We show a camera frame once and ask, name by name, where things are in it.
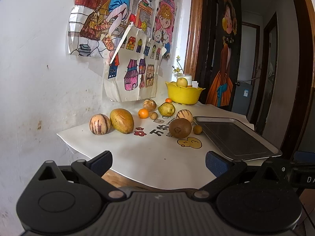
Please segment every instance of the pink poster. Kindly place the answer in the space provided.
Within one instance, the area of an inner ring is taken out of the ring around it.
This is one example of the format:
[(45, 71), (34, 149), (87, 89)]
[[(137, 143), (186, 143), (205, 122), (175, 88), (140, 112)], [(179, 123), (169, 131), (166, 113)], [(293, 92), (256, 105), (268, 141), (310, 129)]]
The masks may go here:
[(176, 6), (174, 0), (160, 0), (153, 27), (153, 39), (166, 48), (164, 58), (170, 58)]

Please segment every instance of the baking tray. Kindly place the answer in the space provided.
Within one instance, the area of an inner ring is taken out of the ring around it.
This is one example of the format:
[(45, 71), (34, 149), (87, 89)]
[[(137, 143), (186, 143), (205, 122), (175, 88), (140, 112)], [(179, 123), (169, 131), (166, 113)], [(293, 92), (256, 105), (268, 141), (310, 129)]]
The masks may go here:
[(282, 152), (251, 128), (232, 118), (194, 117), (204, 134), (230, 159), (243, 161), (276, 157)]

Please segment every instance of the painting of woman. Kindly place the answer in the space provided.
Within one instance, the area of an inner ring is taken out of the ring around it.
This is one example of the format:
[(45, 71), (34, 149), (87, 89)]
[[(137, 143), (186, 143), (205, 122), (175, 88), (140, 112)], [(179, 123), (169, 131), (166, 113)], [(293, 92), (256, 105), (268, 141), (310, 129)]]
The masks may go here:
[(237, 33), (237, 20), (231, 0), (224, 0), (222, 27), (225, 35), (222, 38), (223, 47), (221, 50), (220, 69), (213, 80), (206, 100), (206, 104), (212, 104), (217, 107), (229, 105), (233, 90), (233, 84), (230, 79), (230, 64), (234, 37)]

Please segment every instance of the yellow bowl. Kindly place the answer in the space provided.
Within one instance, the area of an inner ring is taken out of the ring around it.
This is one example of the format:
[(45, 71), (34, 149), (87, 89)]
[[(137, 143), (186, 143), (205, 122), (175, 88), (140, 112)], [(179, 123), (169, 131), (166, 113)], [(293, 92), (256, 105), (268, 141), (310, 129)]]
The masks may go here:
[(169, 98), (179, 104), (183, 105), (194, 105), (198, 102), (203, 88), (185, 88), (178, 87), (173, 83), (165, 82), (169, 94)]

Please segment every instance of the orange sandal drawing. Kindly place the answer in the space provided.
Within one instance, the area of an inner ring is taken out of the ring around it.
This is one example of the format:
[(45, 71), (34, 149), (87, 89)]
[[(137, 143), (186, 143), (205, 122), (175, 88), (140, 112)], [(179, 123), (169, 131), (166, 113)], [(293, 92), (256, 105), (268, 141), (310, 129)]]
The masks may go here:
[(109, 24), (107, 22), (104, 22), (103, 24), (101, 25), (96, 25), (94, 27), (97, 31), (103, 31), (103, 30), (107, 30), (109, 29)]
[(102, 42), (105, 44), (105, 47), (111, 52), (114, 50), (115, 46), (114, 43), (112, 41), (112, 39), (108, 36), (108, 37), (104, 37), (104, 39), (102, 40)]

